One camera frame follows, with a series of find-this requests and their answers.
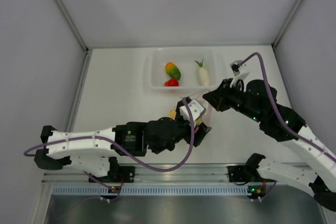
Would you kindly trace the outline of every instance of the clear plastic container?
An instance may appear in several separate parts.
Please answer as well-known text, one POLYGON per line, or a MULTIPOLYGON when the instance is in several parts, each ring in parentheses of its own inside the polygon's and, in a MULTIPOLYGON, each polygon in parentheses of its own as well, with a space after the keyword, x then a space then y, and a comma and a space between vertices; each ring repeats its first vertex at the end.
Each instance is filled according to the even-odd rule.
POLYGON ((222 81, 221 68, 216 55, 211 49, 205 48, 160 48, 151 60, 151 87, 157 90, 206 90, 217 88, 222 81), (199 66, 195 63, 203 61, 203 66, 210 75, 210 86, 201 86, 198 79, 199 66), (165 65, 174 63, 181 72, 178 87, 165 87, 170 79, 165 72, 165 65))

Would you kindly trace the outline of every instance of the gray metal surface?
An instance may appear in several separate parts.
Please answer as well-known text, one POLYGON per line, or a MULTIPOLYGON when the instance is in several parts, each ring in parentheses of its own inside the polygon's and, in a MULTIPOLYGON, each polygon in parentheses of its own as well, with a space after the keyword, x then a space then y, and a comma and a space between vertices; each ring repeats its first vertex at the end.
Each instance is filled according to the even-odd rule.
POLYGON ((288 186, 277 186, 262 203, 223 196, 130 196, 109 204, 93 198, 57 219, 86 198, 52 196, 45 224, 325 223, 320 206, 310 196, 288 186))

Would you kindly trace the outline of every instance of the red tomato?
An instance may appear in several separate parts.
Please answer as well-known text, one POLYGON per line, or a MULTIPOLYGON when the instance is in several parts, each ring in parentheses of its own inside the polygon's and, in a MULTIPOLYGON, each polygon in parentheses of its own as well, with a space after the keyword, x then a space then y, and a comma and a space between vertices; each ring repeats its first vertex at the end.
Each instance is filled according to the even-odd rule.
POLYGON ((164 83, 164 86, 165 87, 178 87, 178 80, 173 78, 173 79, 170 79, 169 81, 166 81, 164 83))

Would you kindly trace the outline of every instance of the table surface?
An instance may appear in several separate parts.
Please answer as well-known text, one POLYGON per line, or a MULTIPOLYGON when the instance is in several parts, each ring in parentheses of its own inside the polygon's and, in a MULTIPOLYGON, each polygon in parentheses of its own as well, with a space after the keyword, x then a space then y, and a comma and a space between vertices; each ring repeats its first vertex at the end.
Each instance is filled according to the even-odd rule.
MULTIPOLYGON (((233 77, 229 64, 261 53, 268 73, 269 84, 278 90, 277 101, 290 106, 271 46, 202 47, 211 49, 218 57, 224 78, 233 77)), ((85 80, 74 131, 96 131, 130 121, 147 122, 168 116, 184 92, 159 92, 150 83, 150 60, 157 48, 94 49, 85 80)), ((257 58, 247 62, 251 71, 246 83, 262 79, 257 58)), ((229 164, 244 163, 252 153, 260 153, 283 163, 302 163, 291 150, 266 136, 253 120, 234 110, 212 110, 209 125, 212 131, 200 146, 193 148, 187 163, 229 164)), ((155 155, 148 151, 140 157, 149 164, 177 164, 185 156, 188 144, 180 141, 175 150, 155 155)), ((119 163, 131 164, 126 156, 119 163)))

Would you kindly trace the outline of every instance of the gray wall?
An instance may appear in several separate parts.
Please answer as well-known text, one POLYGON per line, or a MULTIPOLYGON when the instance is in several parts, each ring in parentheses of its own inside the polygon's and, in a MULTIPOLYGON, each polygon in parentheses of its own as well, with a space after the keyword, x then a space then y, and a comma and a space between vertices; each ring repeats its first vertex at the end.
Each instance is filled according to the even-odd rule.
POLYGON ((42 170, 23 156, 64 129, 83 53, 53 0, 0 0, 1 223, 28 223, 42 170))
POLYGON ((88 46, 271 44, 295 0, 63 0, 88 46))
POLYGON ((336 153, 336 0, 306 0, 277 48, 295 108, 336 153))

